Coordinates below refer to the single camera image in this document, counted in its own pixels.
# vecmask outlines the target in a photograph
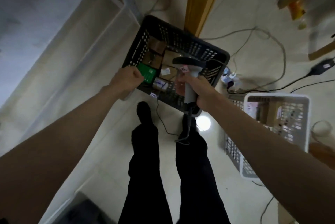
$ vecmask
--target shoe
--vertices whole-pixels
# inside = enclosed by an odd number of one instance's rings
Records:
[[[153,124],[151,117],[151,110],[145,101],[141,101],[137,104],[137,116],[140,119],[141,124]]]
[[[182,121],[183,131],[188,130],[187,118],[188,118],[188,115],[184,114],[183,115],[183,121]],[[195,120],[194,117],[192,117],[192,120],[191,120],[191,128],[197,130],[197,121]]]

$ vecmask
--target wall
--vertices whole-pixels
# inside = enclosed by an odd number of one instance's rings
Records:
[[[81,0],[0,0],[0,108]]]

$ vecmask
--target white plastic basket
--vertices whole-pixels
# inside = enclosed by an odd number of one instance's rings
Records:
[[[247,95],[229,95],[228,98],[246,113],[248,113],[248,104],[252,102],[282,102],[282,112],[279,115],[280,125],[274,127],[265,125],[265,127],[282,136],[288,142],[299,146],[306,153],[308,152],[311,100],[307,95],[249,93]],[[236,168],[240,171],[241,176],[249,180],[259,180],[231,138],[226,133],[224,137],[224,149]]]

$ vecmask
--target person's right hand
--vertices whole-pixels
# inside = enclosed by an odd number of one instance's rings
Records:
[[[194,78],[186,73],[176,79],[175,88],[177,94],[185,95],[185,83],[189,83],[192,89],[199,95],[197,98],[198,107],[208,112],[210,105],[216,101],[215,99],[219,93],[203,76]]]

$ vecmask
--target black plastic basket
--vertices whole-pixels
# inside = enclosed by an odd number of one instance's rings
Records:
[[[144,18],[122,67],[137,66],[143,60],[145,53],[148,51],[147,43],[149,36],[153,36],[160,41],[165,41],[168,50],[177,52],[183,56],[193,56],[201,61],[206,61],[206,68],[200,72],[200,75],[203,75],[212,86],[216,86],[220,76],[224,72],[224,68],[228,64],[228,52],[152,15],[148,15]],[[149,85],[145,82],[138,89],[149,95],[154,93],[162,102],[184,112],[184,97],[176,94],[174,82],[169,82],[169,86],[165,92],[159,92],[152,87],[152,84]],[[193,116],[196,117],[200,113],[201,110],[199,107],[193,109]]]

